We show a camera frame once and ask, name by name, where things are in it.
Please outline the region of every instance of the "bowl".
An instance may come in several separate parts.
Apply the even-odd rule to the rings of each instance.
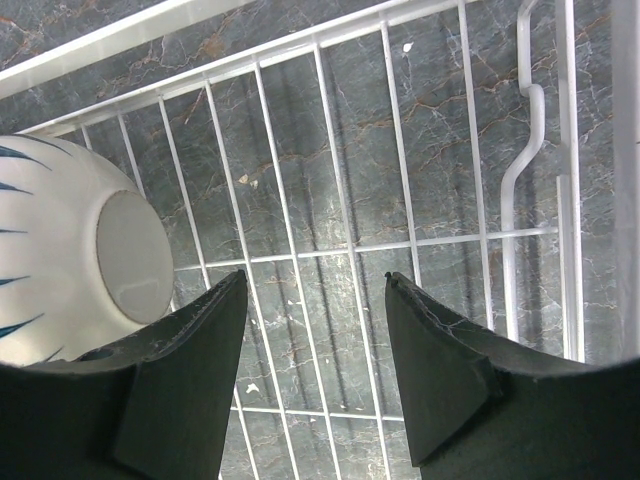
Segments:
[[[172,293],[162,222],[124,173],[65,140],[0,136],[0,362],[76,359]]]

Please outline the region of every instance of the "debris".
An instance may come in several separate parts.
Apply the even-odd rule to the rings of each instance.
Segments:
[[[250,383],[249,386],[247,387],[247,393],[251,393],[251,392],[259,392],[260,389],[258,388],[258,386],[255,383]]]

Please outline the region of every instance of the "metal wire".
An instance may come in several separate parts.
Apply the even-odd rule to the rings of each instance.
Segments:
[[[131,139],[129,138],[129,132],[127,131],[127,126],[124,123],[124,118],[122,115],[118,114],[118,123],[120,125],[120,132],[122,133],[122,139],[124,140],[124,146],[127,149],[127,155],[129,156],[129,163],[131,164],[131,169],[133,170],[133,178],[136,180],[136,186],[138,187],[138,191],[142,198],[147,198],[147,194],[144,190],[144,185],[142,184],[142,177],[140,176],[140,169],[138,168],[138,162],[136,161],[136,156],[133,153],[133,147],[131,146]],[[169,308],[172,312],[176,311],[176,303],[171,298],[171,302],[169,302]]]
[[[358,38],[380,29],[380,13],[384,13],[390,26],[400,25],[417,18],[433,15],[456,6],[457,0],[389,0],[357,12],[344,15],[320,25],[294,32],[282,38],[263,43],[243,52],[220,58],[201,67],[174,75],[152,85],[141,87],[119,97],[105,100],[23,130],[21,133],[59,136],[75,131],[79,124],[94,125],[157,102],[193,92],[213,83],[244,75],[253,70],[256,58],[261,67],[275,65],[313,51],[313,43],[319,41],[323,48]],[[21,64],[2,72],[0,78],[12,73],[20,75]]]
[[[84,138],[84,145],[89,149],[89,150],[93,150],[93,146],[91,145],[91,138],[89,138],[89,132],[87,131],[87,127],[85,127],[84,125],[82,125],[80,127],[80,130],[82,130],[82,138]]]
[[[404,152],[404,139],[402,137],[402,119],[398,105],[398,93],[396,92],[396,79],[393,74],[393,59],[391,58],[391,45],[389,44],[389,28],[383,21],[380,26],[382,33],[382,47],[384,49],[384,63],[387,67],[387,83],[389,84],[389,96],[391,98],[391,112],[393,114],[393,128],[396,132],[396,145],[398,147],[398,159],[400,161],[400,178],[402,179],[402,192],[404,194],[404,206],[407,210],[407,227],[409,229],[409,243],[411,244],[411,261],[413,263],[413,277],[416,285],[422,287],[422,275],[420,273],[420,259],[418,257],[418,244],[416,242],[416,226],[413,221],[413,202],[411,201],[411,188],[409,187],[409,174],[407,172],[407,158]]]
[[[524,238],[540,235],[553,235],[558,233],[557,227],[538,227],[527,228],[524,230],[512,230],[510,232],[489,232],[487,233],[488,240],[499,240],[503,238]],[[453,245],[456,243],[477,242],[480,240],[480,235],[458,235],[455,237],[440,237],[440,238],[425,238],[418,240],[416,244],[419,247],[427,247],[432,245]],[[381,243],[378,245],[358,245],[354,246],[356,253],[366,252],[382,252],[385,250],[398,250],[402,248],[410,248],[410,242],[389,242]],[[318,257],[333,257],[336,255],[347,255],[349,250],[346,248],[332,248],[327,250],[314,250],[312,252],[298,252],[298,258],[318,258]],[[268,263],[268,262],[281,262],[291,260],[291,255],[288,253],[281,253],[278,255],[265,255],[261,257],[252,257],[251,263]],[[234,260],[220,260],[217,262],[208,262],[207,268],[220,268],[220,267],[233,267],[237,265],[244,265],[243,259]],[[187,265],[185,267],[179,267],[176,271],[184,270],[197,270],[200,265]]]
[[[207,266],[204,260],[204,254],[202,253],[202,244],[200,243],[200,235],[198,235],[198,227],[196,227],[196,219],[193,216],[193,209],[191,208],[191,200],[189,199],[189,192],[187,191],[187,184],[184,181],[184,174],[182,173],[182,166],[180,165],[180,157],[178,157],[178,150],[176,149],[176,143],[173,140],[173,133],[171,132],[171,124],[169,123],[169,117],[167,116],[167,109],[164,105],[162,97],[158,101],[160,106],[160,114],[162,115],[162,123],[167,134],[167,140],[169,141],[169,149],[171,150],[171,158],[173,159],[173,165],[178,176],[178,184],[180,185],[180,192],[182,192],[182,200],[184,201],[185,208],[187,210],[187,218],[189,219],[189,226],[191,227],[191,233],[193,235],[193,242],[196,246],[196,253],[198,255],[198,261],[200,262],[200,269],[202,270],[202,278],[204,285],[209,290],[211,288],[211,281],[209,279],[209,272],[207,272]]]
[[[347,200],[344,193],[344,184],[342,181],[342,173],[340,171],[340,163],[338,160],[338,149],[333,131],[333,120],[331,119],[331,110],[329,108],[329,96],[327,94],[327,85],[324,78],[324,69],[322,67],[322,57],[320,56],[320,46],[316,43],[313,49],[313,56],[316,63],[316,74],[318,75],[318,84],[320,86],[320,97],[322,98],[322,109],[324,110],[324,118],[327,125],[327,136],[329,137],[329,148],[331,150],[331,159],[333,161],[333,171],[336,176],[336,184],[338,186],[338,197],[340,199],[340,210],[342,211],[342,222],[347,240],[347,250],[349,255],[349,264],[351,266],[351,276],[353,278],[353,289],[356,298],[356,308],[358,310],[358,318],[360,320],[360,329],[362,330],[362,341],[364,345],[364,353],[367,361],[367,371],[369,373],[369,383],[371,384],[371,394],[373,396],[373,407],[376,412],[376,420],[378,424],[378,435],[380,437],[380,448],[382,450],[382,462],[387,480],[391,479],[389,468],[389,457],[387,455],[387,446],[384,440],[384,425],[382,424],[382,412],[380,409],[380,399],[378,397],[378,387],[376,378],[373,373],[373,358],[371,356],[371,347],[369,345],[369,332],[367,331],[367,323],[364,318],[362,298],[360,294],[360,282],[358,280],[358,269],[356,267],[356,252],[351,238],[351,220],[347,211]]]
[[[269,363],[269,370],[273,378],[273,387],[276,391],[276,399],[278,401],[278,413],[282,420],[282,427],[284,429],[285,440],[287,442],[287,449],[289,450],[289,457],[291,460],[291,467],[293,468],[293,474],[296,480],[299,478],[298,464],[296,463],[296,457],[293,452],[293,444],[291,443],[291,435],[289,434],[289,425],[287,423],[287,417],[285,415],[284,403],[282,402],[282,395],[280,393],[280,385],[278,383],[278,375],[276,373],[275,363],[273,362],[273,354],[271,353],[271,345],[269,344],[269,337],[267,335],[267,328],[264,323],[264,317],[262,315],[262,308],[260,307],[260,300],[258,299],[258,289],[256,288],[256,282],[253,276],[253,268],[251,267],[251,256],[249,254],[249,247],[247,245],[247,239],[244,235],[244,227],[242,226],[242,217],[240,216],[240,207],[238,206],[238,199],[236,197],[235,188],[233,186],[233,178],[231,176],[231,168],[229,167],[229,159],[227,158],[227,151],[224,147],[224,140],[222,138],[222,129],[220,128],[220,121],[218,119],[218,113],[216,112],[215,103],[213,102],[213,93],[211,92],[211,86],[205,85],[207,92],[207,101],[209,103],[209,110],[211,112],[211,118],[213,119],[213,125],[216,132],[216,138],[218,140],[218,148],[220,149],[220,159],[222,161],[222,167],[224,169],[225,179],[229,188],[229,197],[231,200],[231,207],[233,209],[233,215],[238,227],[238,237],[240,238],[240,246],[242,248],[242,255],[244,256],[244,265],[247,269],[247,277],[249,279],[249,286],[251,288],[251,294],[253,296],[253,304],[256,308],[256,315],[258,317],[258,325],[260,326],[260,332],[262,333],[262,339],[267,354],[267,362]]]
[[[531,11],[538,0],[524,0],[518,10],[518,86],[520,93],[529,98],[530,135],[527,145],[509,165],[500,185],[500,226],[502,230],[515,228],[514,200],[516,180],[531,163],[542,147],[545,131],[544,90],[531,81]],[[504,281],[504,306],[507,320],[507,336],[518,341],[518,283],[516,281],[516,247],[512,238],[502,240],[502,271]],[[563,302],[563,313],[566,311]]]
[[[237,408],[231,407],[232,411],[236,411]],[[255,413],[279,413],[277,408],[265,408],[265,407],[244,407],[245,412]],[[285,410],[287,415],[298,415],[307,417],[324,417],[324,412],[317,412],[314,410]],[[354,420],[377,420],[375,415],[367,415],[364,413],[346,413],[346,412],[331,412],[329,416],[332,418],[353,418]],[[404,422],[403,417],[397,417],[394,415],[383,415],[382,419],[385,422]]]
[[[582,218],[580,199],[580,145],[578,135],[578,86],[576,84],[576,46],[573,18],[573,0],[556,0],[556,44],[558,49],[558,96],[560,99],[560,151],[563,154],[562,172],[568,175],[560,194],[569,208],[569,215],[560,224],[561,236],[565,238],[565,271],[570,287],[567,292],[567,309],[571,312],[567,319],[567,329],[563,331],[569,338],[565,341],[573,345],[570,355],[579,362],[585,361],[584,338],[584,293],[582,290]]]
[[[482,282],[484,285],[484,303],[487,315],[487,327],[494,329],[493,304],[491,299],[491,272],[489,271],[489,247],[487,242],[487,221],[484,210],[484,187],[482,185],[482,163],[478,145],[478,120],[476,101],[473,93],[473,75],[471,73],[471,53],[469,51],[469,33],[467,30],[467,12],[464,0],[458,0],[458,18],[460,20],[460,41],[462,43],[462,62],[464,65],[464,83],[467,91],[467,111],[469,113],[469,133],[471,136],[471,156],[473,157],[473,179],[476,186],[476,205],[480,230],[480,255],[482,261]]]
[[[236,410],[238,412],[238,418],[240,419],[240,428],[242,429],[242,436],[244,437],[244,443],[247,446],[247,453],[249,454],[249,462],[251,463],[251,470],[253,471],[253,477],[256,480],[260,479],[260,475],[258,475],[258,466],[256,465],[256,459],[253,456],[253,447],[251,446],[251,440],[249,438],[249,431],[247,429],[247,422],[244,418],[244,410],[242,409],[242,402],[240,401],[240,395],[238,394],[238,386],[233,386],[233,399],[236,402],[235,408],[231,407],[232,410]]]
[[[255,76],[258,84],[258,93],[260,95],[260,104],[262,106],[262,114],[264,117],[264,124],[267,130],[267,138],[269,139],[269,150],[271,151],[271,159],[273,161],[273,168],[276,174],[276,181],[278,183],[278,193],[280,195],[280,203],[282,205],[282,212],[284,214],[284,224],[287,230],[287,239],[289,240],[289,249],[291,250],[291,260],[293,261],[293,271],[296,277],[296,283],[298,284],[298,294],[300,295],[300,305],[302,307],[302,316],[304,318],[305,328],[307,329],[307,336],[309,337],[309,347],[311,350],[311,358],[313,359],[313,368],[315,370],[316,379],[318,381],[318,392],[320,394],[320,402],[322,403],[322,410],[325,413],[325,422],[327,424],[327,435],[329,437],[329,448],[331,449],[331,456],[333,457],[333,464],[336,469],[336,477],[338,480],[342,478],[340,474],[340,464],[338,462],[338,453],[336,452],[336,444],[333,439],[333,429],[331,428],[331,419],[329,418],[329,407],[327,406],[327,398],[324,394],[324,385],[322,383],[322,374],[320,373],[320,362],[318,361],[318,354],[316,352],[316,345],[313,340],[313,332],[311,331],[311,321],[309,320],[309,311],[307,309],[307,300],[304,294],[304,287],[302,285],[302,276],[300,275],[300,265],[298,263],[298,255],[296,253],[296,243],[293,239],[293,228],[291,228],[291,217],[289,215],[289,206],[287,202],[287,195],[284,190],[284,181],[282,180],[282,172],[280,170],[280,161],[278,159],[278,151],[276,149],[276,141],[273,135],[273,127],[271,125],[271,118],[269,117],[269,106],[267,104],[267,96],[264,91],[264,83],[262,82],[262,73],[260,72],[260,66],[255,64]]]

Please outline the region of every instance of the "blue stripe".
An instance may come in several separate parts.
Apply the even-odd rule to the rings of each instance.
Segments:
[[[36,162],[38,165],[43,166],[44,168],[46,168],[47,170],[51,170],[49,167],[47,167],[44,163],[39,162],[38,160],[35,160],[33,158],[31,158],[29,155],[25,155],[22,152],[19,152],[17,150],[14,150],[13,148],[9,148],[9,147],[3,147],[2,145],[0,145],[0,157],[7,157],[7,158],[22,158],[23,160],[29,160],[31,162]]]
[[[67,155],[69,155],[70,157],[72,157],[73,155],[71,155],[69,152],[67,152],[64,148],[59,147],[58,145],[56,145],[55,143],[51,143],[51,142],[47,142],[46,140],[42,139],[42,138],[38,138],[38,137],[32,137],[31,135],[24,135],[21,133],[14,133],[12,135],[9,135],[11,137],[18,137],[18,138],[27,138],[29,140],[33,140],[34,142],[38,142],[38,143],[44,143],[45,145],[49,145],[50,147],[53,148],[57,148],[60,151],[63,151],[64,153],[66,153]]]
[[[0,182],[0,190],[9,190],[10,192],[20,192],[20,193],[26,193],[28,195],[33,195],[33,193],[31,192],[27,192],[26,190],[20,190],[19,188],[16,188],[13,185],[8,185],[2,182]]]
[[[0,287],[2,287],[3,285],[6,285],[8,283],[15,282],[16,280],[22,280],[24,278],[29,278],[29,276],[27,275],[26,277],[0,278]]]
[[[42,317],[43,315],[44,315],[44,313],[41,313],[40,315],[36,315],[31,320],[27,320],[26,322],[22,322],[22,323],[19,323],[17,325],[11,325],[10,327],[2,327],[2,328],[0,328],[0,338],[6,337],[10,333],[15,332],[16,330],[24,327],[25,325],[28,325],[29,323],[33,322],[34,320],[37,320],[38,318]]]

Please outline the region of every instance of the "dish rack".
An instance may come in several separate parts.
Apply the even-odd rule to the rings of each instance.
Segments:
[[[198,263],[193,266],[181,267],[179,271],[199,271],[202,274],[204,286],[211,286],[211,269],[243,268],[247,272],[250,291],[253,298],[253,314],[257,329],[260,332],[260,342],[264,345],[268,373],[273,381],[275,400],[277,407],[252,407],[245,406],[240,392],[236,387],[234,391],[235,405],[232,407],[237,412],[242,435],[246,445],[246,455],[249,460],[250,470],[255,478],[260,478],[261,465],[254,455],[255,444],[252,442],[250,425],[247,414],[269,413],[279,417],[285,438],[286,449],[290,462],[290,470],[294,478],[301,478],[297,461],[296,442],[290,433],[290,418],[311,418],[313,422],[323,421],[326,428],[326,439],[331,453],[332,468],[336,478],[345,477],[341,471],[341,459],[339,445],[333,433],[333,425],[336,419],[363,419],[375,422],[379,449],[381,456],[381,468],[379,475],[387,479],[392,478],[392,465],[388,454],[387,435],[388,426],[401,425],[399,416],[386,415],[381,406],[380,382],[376,373],[375,359],[372,354],[372,332],[367,320],[367,302],[363,298],[362,291],[362,267],[359,263],[359,255],[370,252],[385,252],[403,250],[410,256],[411,272],[403,272],[413,275],[418,285],[422,285],[421,255],[423,247],[437,245],[455,245],[476,242],[480,249],[480,263],[482,272],[482,295],[484,297],[484,312],[481,316],[486,325],[494,329],[496,313],[494,312],[494,299],[492,297],[492,258],[490,242],[499,241],[502,248],[502,277],[504,288],[504,310],[506,335],[515,341],[520,341],[518,322],[518,298],[517,298],[517,269],[516,269],[516,241],[532,236],[557,235],[559,240],[559,276],[561,279],[561,303],[562,303],[562,332],[563,355],[565,358],[585,361],[585,320],[583,311],[583,260],[581,243],[581,198],[580,198],[580,162],[579,162],[579,136],[578,136],[578,100],[576,86],[576,56],[575,56],[575,32],[573,17],[573,2],[571,0],[557,0],[556,2],[556,48],[558,70],[558,95],[560,101],[560,151],[562,152],[562,168],[557,176],[557,226],[539,226],[535,228],[517,229],[515,221],[515,188],[516,180],[533,160],[543,145],[545,138],[545,91],[540,85],[533,83],[531,68],[531,40],[530,18],[536,8],[538,0],[523,0],[517,16],[517,80],[520,94],[528,98],[528,111],[530,115],[530,136],[525,148],[515,157],[506,170],[500,189],[500,231],[490,231],[486,218],[485,189],[483,187],[483,160],[479,143],[479,127],[476,113],[476,95],[474,93],[474,78],[472,74],[472,49],[470,48],[469,31],[467,28],[467,5],[474,0],[391,0],[364,10],[351,13],[326,23],[312,26],[302,31],[291,33],[282,38],[269,41],[254,48],[236,53],[206,65],[193,68],[184,73],[172,76],[160,82],[144,86],[137,90],[125,93],[115,98],[97,103],[81,110],[69,113],[59,118],[52,119],[40,125],[28,128],[21,133],[30,133],[50,136],[69,136],[81,133],[87,148],[92,149],[90,127],[105,121],[117,121],[122,141],[126,147],[133,178],[144,194],[149,186],[145,185],[139,168],[132,140],[130,138],[131,124],[127,122],[128,115],[148,107],[159,109],[162,118],[163,134],[169,144],[171,160],[175,168],[175,174],[179,184],[184,211],[188,218],[193,243],[197,253]],[[34,87],[48,80],[56,78],[69,71],[87,66],[101,58],[141,45],[149,40],[169,34],[174,30],[194,24],[198,21],[221,13],[215,8],[231,8],[243,2],[228,2],[222,7],[205,6],[207,2],[200,0],[168,0],[155,7],[151,7],[139,14],[116,22],[108,27],[74,40],[62,47],[27,60],[16,67],[0,72],[0,91],[2,97],[18,93],[28,87]],[[464,72],[464,97],[468,113],[469,141],[471,145],[471,158],[473,165],[473,185],[475,188],[476,212],[478,231],[463,235],[440,236],[435,238],[418,238],[415,221],[416,209],[419,205],[412,200],[415,191],[411,188],[411,174],[408,169],[405,140],[403,138],[403,118],[398,101],[396,70],[389,30],[404,25],[416,19],[430,15],[440,14],[446,11],[457,12],[459,22],[459,43],[461,49],[461,62]],[[381,41],[384,52],[384,69],[386,70],[386,87],[391,106],[391,121],[395,137],[397,158],[399,161],[399,173],[402,185],[402,201],[406,214],[408,238],[403,241],[385,242],[358,242],[354,238],[354,213],[348,191],[348,178],[345,178],[345,166],[341,161],[340,145],[337,141],[336,115],[332,109],[332,96],[339,94],[332,90],[329,74],[327,72],[325,51],[331,47],[340,46],[346,42],[361,39],[366,36],[377,35]],[[408,53],[412,45],[404,46]],[[282,64],[301,57],[308,58],[316,72],[316,81],[319,88],[319,97],[324,113],[321,123],[326,131],[328,142],[328,154],[331,158],[332,175],[339,202],[340,220],[345,232],[345,244],[339,248],[317,248],[303,250],[296,241],[294,226],[292,225],[293,208],[290,198],[287,196],[287,182],[282,172],[282,158],[279,153],[277,136],[274,133],[273,119],[269,107],[269,95],[265,89],[263,72],[266,68]],[[256,255],[251,252],[250,242],[247,240],[247,229],[252,228],[243,221],[241,205],[236,193],[238,182],[251,184],[251,178],[237,178],[232,172],[232,159],[227,155],[225,148],[225,125],[222,124],[215,99],[217,84],[239,77],[251,77],[257,86],[259,108],[266,129],[270,159],[275,174],[277,185],[277,197],[282,209],[284,219],[284,237],[287,243],[287,253],[274,255]],[[191,193],[185,180],[184,165],[176,146],[174,128],[171,125],[168,114],[167,102],[172,99],[198,94],[199,105],[206,105],[210,120],[213,123],[215,140],[224,173],[228,196],[231,204],[231,213],[242,255],[239,258],[208,261],[206,258],[202,237],[199,235],[198,222],[192,208]],[[350,282],[353,288],[353,302],[362,346],[364,349],[363,361],[366,362],[367,383],[373,398],[373,413],[340,412],[331,411],[325,393],[326,383],[323,383],[321,358],[316,349],[317,338],[314,339],[312,317],[314,311],[307,303],[308,289],[301,274],[301,262],[305,259],[340,259],[346,262],[350,274]],[[285,407],[281,387],[278,382],[278,369],[274,357],[280,352],[271,348],[269,343],[269,323],[262,308],[259,296],[258,282],[255,278],[257,265],[265,263],[287,262],[293,271],[295,289],[299,297],[296,302],[300,307],[302,324],[308,337],[310,350],[310,363],[313,365],[318,394],[321,403],[319,410],[296,410]],[[178,308],[176,298],[171,304],[172,309]]]

